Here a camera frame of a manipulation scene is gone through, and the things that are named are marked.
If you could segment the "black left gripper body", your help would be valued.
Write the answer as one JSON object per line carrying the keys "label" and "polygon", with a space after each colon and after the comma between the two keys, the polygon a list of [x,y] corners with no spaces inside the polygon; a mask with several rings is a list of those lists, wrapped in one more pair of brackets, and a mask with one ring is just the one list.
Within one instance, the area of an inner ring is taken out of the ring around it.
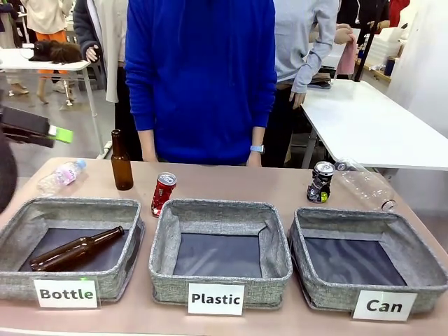
{"label": "black left gripper body", "polygon": [[11,131],[13,134],[48,135],[50,123],[44,118],[33,113],[17,108],[1,107],[1,128],[3,131]]}

